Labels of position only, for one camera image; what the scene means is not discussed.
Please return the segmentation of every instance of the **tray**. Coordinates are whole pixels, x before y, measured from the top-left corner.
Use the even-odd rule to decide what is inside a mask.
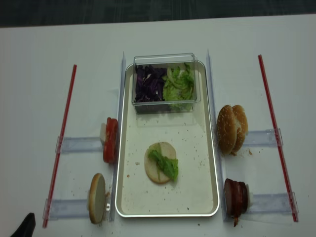
[[[126,69],[116,209],[123,217],[212,216],[219,192],[212,142],[206,73],[198,63],[201,101],[191,113],[137,115],[131,103],[133,67]],[[153,183],[146,175],[144,154],[156,142],[177,152],[176,183]]]

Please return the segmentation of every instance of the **purple cabbage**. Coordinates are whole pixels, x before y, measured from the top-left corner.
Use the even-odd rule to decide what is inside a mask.
[[[166,68],[154,68],[152,65],[135,66],[137,74],[135,102],[163,101],[162,90],[164,86],[163,76]]]

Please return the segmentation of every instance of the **red rod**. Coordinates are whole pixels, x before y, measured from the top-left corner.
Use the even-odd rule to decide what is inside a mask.
[[[77,70],[77,65],[74,65],[74,67],[73,67],[73,74],[71,76],[71,81],[70,81],[70,85],[69,85],[69,92],[68,92],[67,103],[66,103],[65,112],[64,112],[63,125],[61,126],[61,131],[60,131],[60,135],[59,135],[60,139],[62,139],[64,137],[64,134],[65,134],[66,123],[67,123],[67,116],[68,116],[68,111],[69,111],[69,106],[70,106],[70,99],[71,99],[71,94],[73,92],[74,83],[75,83],[76,70]],[[55,187],[55,180],[56,180],[56,175],[57,175],[57,168],[58,168],[59,158],[60,158],[60,153],[57,153],[56,154],[56,158],[55,158],[53,174],[52,174],[51,181],[50,181],[48,200],[47,200],[46,208],[45,208],[46,209],[46,213],[45,213],[45,217],[44,217],[44,221],[43,221],[43,228],[46,228],[47,227],[47,223],[48,223],[48,217],[49,217],[49,211],[50,211],[49,209],[50,209],[50,205],[51,205],[51,201],[52,201],[53,193],[54,193],[54,187]]]
[[[259,64],[260,64],[263,84],[264,84],[265,90],[266,90],[266,95],[267,95],[267,100],[268,100],[268,104],[269,104],[269,109],[270,109],[270,114],[271,114],[273,128],[275,129],[275,131],[277,131],[278,130],[277,120],[276,120],[275,112],[273,110],[272,99],[271,99],[271,95],[270,95],[270,91],[269,91],[269,86],[268,86],[265,66],[263,65],[262,56],[258,55],[258,59],[259,59]],[[279,134],[277,132],[276,132],[276,140],[279,141]],[[286,168],[286,164],[285,164],[285,158],[284,158],[284,153],[283,153],[282,146],[278,146],[277,149],[278,149],[278,153],[279,153],[280,160],[281,160],[281,165],[282,165],[282,169],[283,169],[283,175],[284,175],[284,179],[285,179],[286,189],[287,189],[287,192],[288,192],[288,197],[289,197],[289,200],[290,200],[290,205],[291,205],[291,208],[292,208],[293,221],[294,222],[298,222],[297,210],[296,210],[296,206],[294,204],[292,188],[291,188],[290,179],[289,179],[288,173],[287,173],[287,168]]]

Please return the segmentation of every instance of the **tomato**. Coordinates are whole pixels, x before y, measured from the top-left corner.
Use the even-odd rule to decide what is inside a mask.
[[[108,118],[105,129],[105,143],[103,148],[103,161],[106,163],[114,163],[116,161],[117,132],[118,121],[115,118]]]

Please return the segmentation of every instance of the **bottom bun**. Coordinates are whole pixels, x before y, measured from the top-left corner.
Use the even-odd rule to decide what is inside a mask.
[[[102,174],[93,176],[89,193],[89,217],[93,224],[102,222],[105,207],[105,180]]]
[[[157,163],[148,157],[148,152],[151,147],[157,145],[158,143],[154,143],[146,150],[145,153],[145,171],[148,176],[153,182],[157,184],[164,184],[170,180],[168,176],[166,176],[158,167]],[[169,159],[176,159],[176,150],[173,146],[167,142],[159,142],[161,147],[161,154]]]

